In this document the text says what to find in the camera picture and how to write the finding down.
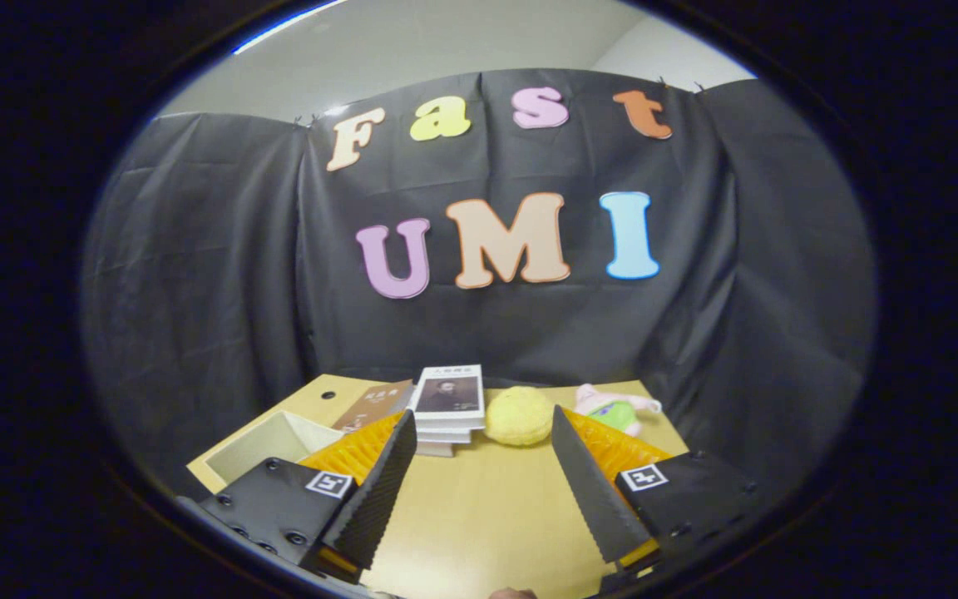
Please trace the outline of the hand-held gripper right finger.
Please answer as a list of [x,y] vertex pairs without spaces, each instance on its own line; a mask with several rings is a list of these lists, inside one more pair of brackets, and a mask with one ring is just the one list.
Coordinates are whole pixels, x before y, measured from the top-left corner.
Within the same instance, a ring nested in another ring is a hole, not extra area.
[[714,453],[670,455],[562,407],[551,442],[602,560],[625,575],[696,557],[758,509],[759,483]]

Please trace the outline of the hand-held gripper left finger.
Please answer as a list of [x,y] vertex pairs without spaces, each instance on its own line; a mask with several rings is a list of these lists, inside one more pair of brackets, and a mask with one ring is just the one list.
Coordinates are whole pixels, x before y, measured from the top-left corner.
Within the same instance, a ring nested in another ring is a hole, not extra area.
[[266,451],[200,501],[199,515],[314,575],[358,577],[372,567],[416,447],[404,409],[301,460]]

